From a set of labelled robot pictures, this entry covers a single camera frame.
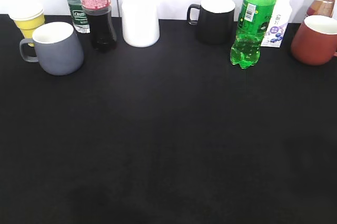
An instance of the mug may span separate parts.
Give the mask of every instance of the mug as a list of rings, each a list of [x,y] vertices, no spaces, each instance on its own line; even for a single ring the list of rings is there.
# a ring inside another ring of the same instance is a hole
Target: mug
[[[36,57],[28,56],[23,45],[34,43]],[[84,61],[81,44],[72,25],[53,22],[38,27],[33,38],[20,41],[20,53],[27,62],[39,62],[51,75],[68,75],[78,70]]]
[[[337,56],[337,20],[326,16],[307,17],[291,44],[293,56],[308,65],[322,65]]]
[[[159,20],[155,4],[122,4],[123,38],[127,44],[147,47],[159,39]]]
[[[191,20],[191,9],[199,9],[197,21]],[[234,26],[235,3],[232,0],[202,0],[201,4],[191,4],[187,10],[187,22],[196,25],[198,40],[221,44],[227,42]]]

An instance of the brown bottle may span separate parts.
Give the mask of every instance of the brown bottle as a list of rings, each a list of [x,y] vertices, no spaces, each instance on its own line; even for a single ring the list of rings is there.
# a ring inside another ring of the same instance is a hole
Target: brown bottle
[[[322,15],[332,17],[335,0],[315,0],[306,11],[306,16]]]

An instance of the paper cup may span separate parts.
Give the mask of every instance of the paper cup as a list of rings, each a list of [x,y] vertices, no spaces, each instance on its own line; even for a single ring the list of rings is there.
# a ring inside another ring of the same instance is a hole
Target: paper cup
[[[9,12],[9,17],[21,30],[25,38],[32,38],[35,29],[45,23],[43,7],[38,3],[13,7]]]

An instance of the green plastic bottle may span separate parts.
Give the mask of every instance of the green plastic bottle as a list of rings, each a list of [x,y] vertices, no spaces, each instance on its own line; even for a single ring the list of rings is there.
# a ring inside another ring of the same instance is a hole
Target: green plastic bottle
[[[231,49],[233,65],[239,64],[246,69],[257,63],[275,3],[276,0],[243,0],[236,39]]]

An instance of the barcode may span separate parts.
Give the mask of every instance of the barcode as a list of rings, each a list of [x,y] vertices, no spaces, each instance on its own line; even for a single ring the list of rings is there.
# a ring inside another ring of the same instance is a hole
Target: barcode
[[[255,9],[256,9],[256,5],[248,4],[246,15],[245,15],[244,19],[249,21],[249,22],[252,22],[253,18],[254,18],[254,14],[255,14]]]

